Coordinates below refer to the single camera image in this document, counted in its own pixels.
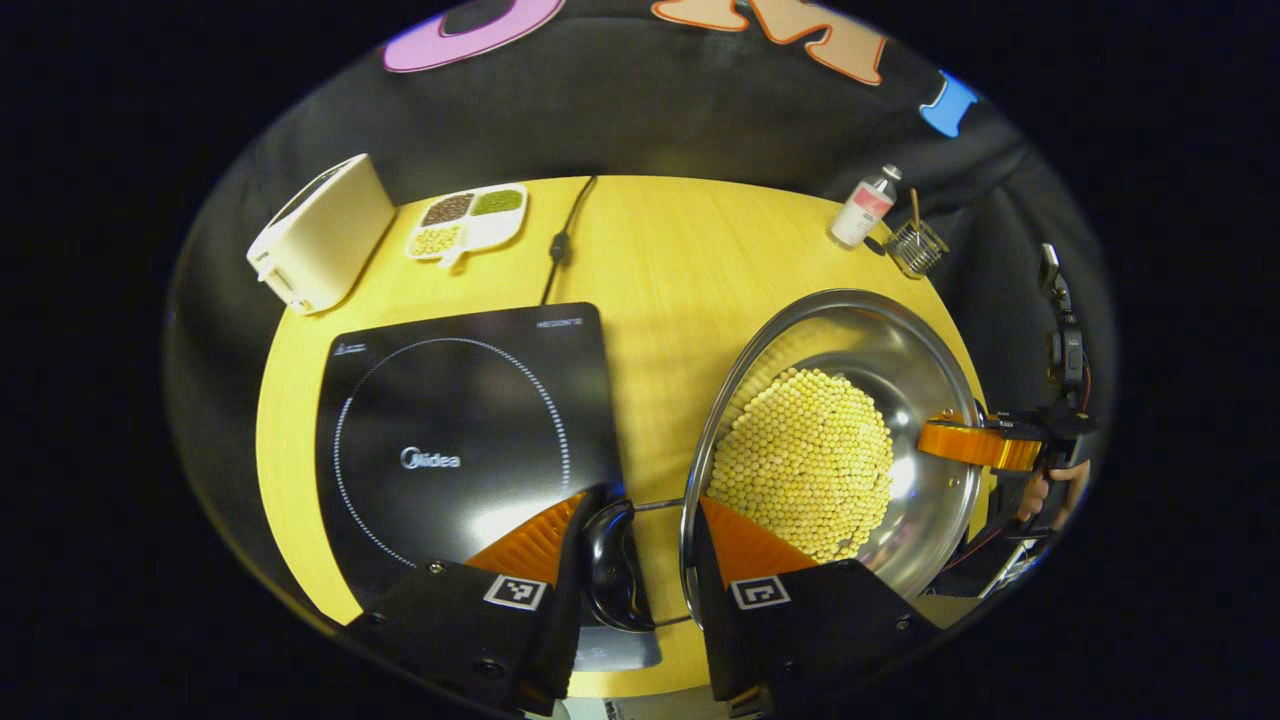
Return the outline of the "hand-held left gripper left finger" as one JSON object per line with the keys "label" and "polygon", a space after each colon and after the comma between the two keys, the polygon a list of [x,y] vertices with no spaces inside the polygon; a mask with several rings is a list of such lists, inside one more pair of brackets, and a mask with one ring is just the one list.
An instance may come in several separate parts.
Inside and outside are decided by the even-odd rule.
{"label": "hand-held left gripper left finger", "polygon": [[465,562],[430,559],[340,630],[340,642],[497,716],[550,715],[579,647],[581,546],[593,486]]}

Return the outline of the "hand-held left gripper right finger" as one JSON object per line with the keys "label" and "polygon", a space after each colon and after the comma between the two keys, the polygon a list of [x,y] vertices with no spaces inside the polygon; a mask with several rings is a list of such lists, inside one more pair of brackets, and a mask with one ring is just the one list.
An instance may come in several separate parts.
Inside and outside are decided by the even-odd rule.
{"label": "hand-held left gripper right finger", "polygon": [[704,510],[690,546],[691,612],[714,700],[731,716],[832,708],[941,642],[941,629],[856,560],[723,582]]}

